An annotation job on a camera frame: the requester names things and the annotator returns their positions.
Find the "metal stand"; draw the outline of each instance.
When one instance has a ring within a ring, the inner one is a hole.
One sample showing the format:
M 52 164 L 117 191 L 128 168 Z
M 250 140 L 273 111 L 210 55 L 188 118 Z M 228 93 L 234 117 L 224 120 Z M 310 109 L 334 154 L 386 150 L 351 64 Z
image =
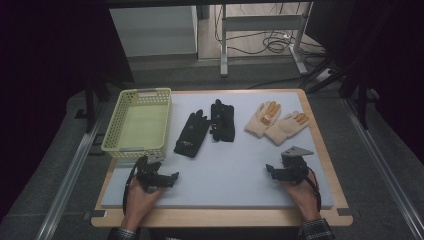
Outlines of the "metal stand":
M 294 44 L 290 44 L 290 52 L 301 75 L 307 70 L 299 53 L 299 45 L 308 21 L 311 2 L 302 15 L 284 16 L 236 16 L 227 17 L 226 5 L 222 5 L 222 42 L 221 42 L 221 76 L 228 76 L 227 32 L 266 31 L 266 30 L 298 30 Z

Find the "yellow plastic basket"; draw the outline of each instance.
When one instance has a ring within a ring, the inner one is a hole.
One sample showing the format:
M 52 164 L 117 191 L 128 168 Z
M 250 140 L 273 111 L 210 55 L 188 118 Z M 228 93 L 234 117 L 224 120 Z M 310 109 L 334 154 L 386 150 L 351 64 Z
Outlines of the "yellow plastic basket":
M 149 163 L 166 157 L 171 117 L 171 89 L 132 89 L 119 94 L 102 150 L 113 158 L 139 158 Z

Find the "human hand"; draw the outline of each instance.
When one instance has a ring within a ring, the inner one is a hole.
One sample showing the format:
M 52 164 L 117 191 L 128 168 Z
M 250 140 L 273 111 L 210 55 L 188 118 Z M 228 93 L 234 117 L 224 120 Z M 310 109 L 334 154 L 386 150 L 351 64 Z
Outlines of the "human hand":
M 307 177 L 315 184 L 315 186 L 317 186 L 317 188 L 319 188 L 315 173 L 311 169 L 309 169 Z M 305 221 L 321 219 L 321 215 L 317 208 L 317 196 L 312 189 L 312 186 L 306 180 L 295 185 L 292 182 L 287 181 L 280 181 L 280 183 L 287 190 L 291 199 L 299 208 Z
M 141 219 L 152 209 L 164 191 L 165 188 L 157 188 L 153 193 L 147 193 L 143 190 L 140 182 L 133 177 L 129 186 L 126 213 L 121 227 L 135 232 Z

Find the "glove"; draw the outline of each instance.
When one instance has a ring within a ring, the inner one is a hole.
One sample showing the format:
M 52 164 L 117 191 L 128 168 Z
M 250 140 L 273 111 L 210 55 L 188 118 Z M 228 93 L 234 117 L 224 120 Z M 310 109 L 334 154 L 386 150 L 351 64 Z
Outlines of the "glove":
M 305 113 L 297 111 L 289 113 L 265 131 L 265 135 L 277 146 L 309 126 L 309 118 Z
M 203 116 L 202 110 L 196 114 L 191 113 L 177 140 L 174 152 L 194 158 L 205 139 L 210 123 L 210 120 Z
M 258 110 L 250 118 L 245 127 L 245 131 L 250 132 L 261 138 L 265 130 L 271 126 L 278 118 L 281 112 L 281 105 L 275 101 L 261 103 Z
M 217 99 L 211 105 L 212 129 L 210 133 L 215 141 L 234 142 L 236 130 L 234 128 L 234 107 L 222 104 Z

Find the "aluminum rail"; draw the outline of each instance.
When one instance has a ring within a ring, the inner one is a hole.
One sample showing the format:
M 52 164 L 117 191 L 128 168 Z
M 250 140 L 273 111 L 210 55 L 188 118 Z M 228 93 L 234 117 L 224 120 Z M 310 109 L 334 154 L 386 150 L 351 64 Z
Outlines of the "aluminum rail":
M 72 193 L 72 189 L 78 179 L 81 169 L 84 165 L 85 159 L 87 158 L 91 144 L 96 136 L 97 130 L 99 129 L 101 119 L 106 108 L 105 103 L 99 103 L 97 109 L 97 118 L 90 132 L 85 133 L 81 140 L 80 145 L 72 159 L 68 171 L 63 178 L 62 184 L 56 193 L 56 196 L 52 202 L 52 205 L 44 218 L 44 222 L 36 237 L 37 240 L 48 240 L 52 239 L 54 232 L 56 231 L 57 225 L 59 224 L 60 218 L 63 211 L 68 203 L 69 197 Z
M 398 205 L 399 210 L 401 211 L 403 217 L 405 218 L 406 223 L 412 231 L 415 239 L 424 239 L 424 225 L 421 220 L 421 217 L 414 205 L 412 204 L 409 197 L 403 191 L 399 182 L 396 180 L 396 177 L 393 175 L 393 172 L 390 170 L 389 165 L 386 162 L 385 157 L 378 149 L 376 143 L 374 142 L 371 134 L 362 127 L 362 124 L 357 119 L 356 110 L 353 106 L 353 103 L 349 100 L 342 99 L 343 104 L 348 110 L 350 119 L 357 130 L 360 138 L 364 142 L 369 154 L 374 161 L 377 170 L 380 172 L 383 181 L 386 183 L 386 186 L 392 195 L 394 201 Z

